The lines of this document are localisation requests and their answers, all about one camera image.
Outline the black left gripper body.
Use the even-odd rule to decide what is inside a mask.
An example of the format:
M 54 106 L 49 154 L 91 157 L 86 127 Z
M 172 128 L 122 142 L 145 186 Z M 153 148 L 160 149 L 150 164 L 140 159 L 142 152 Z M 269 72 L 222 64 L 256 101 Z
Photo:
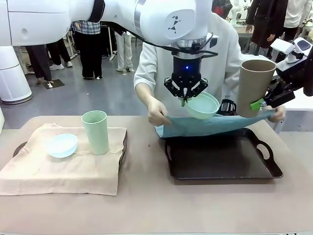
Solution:
M 204 84 L 201 78 L 201 57 L 195 59 L 182 59 L 174 57 L 171 83 L 176 85 Z

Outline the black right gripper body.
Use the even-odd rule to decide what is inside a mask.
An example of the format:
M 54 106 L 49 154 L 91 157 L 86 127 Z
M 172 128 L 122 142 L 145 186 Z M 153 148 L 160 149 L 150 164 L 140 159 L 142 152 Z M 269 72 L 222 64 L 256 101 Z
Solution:
M 267 92 L 265 95 L 267 97 L 267 104 L 272 108 L 281 106 L 293 99 L 295 99 L 292 84 L 281 82 L 282 90 L 278 92 Z

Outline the person's left hand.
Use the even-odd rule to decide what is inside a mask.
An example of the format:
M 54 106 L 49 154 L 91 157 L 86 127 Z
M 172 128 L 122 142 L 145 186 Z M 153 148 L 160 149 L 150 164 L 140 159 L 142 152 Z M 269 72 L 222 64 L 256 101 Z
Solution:
M 268 118 L 268 120 L 272 123 L 281 122 L 285 120 L 286 116 L 286 108 L 284 105 L 278 106 L 276 108 L 272 108 L 271 106 L 266 107 L 268 110 L 273 111 L 272 115 Z

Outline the person's right hand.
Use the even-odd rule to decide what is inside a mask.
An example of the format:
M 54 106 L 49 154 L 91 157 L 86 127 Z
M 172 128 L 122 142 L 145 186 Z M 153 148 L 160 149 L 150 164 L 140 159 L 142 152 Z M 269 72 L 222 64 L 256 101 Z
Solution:
M 167 110 L 163 103 L 151 97 L 148 101 L 148 121 L 154 126 L 171 124 L 171 121 L 166 117 Z

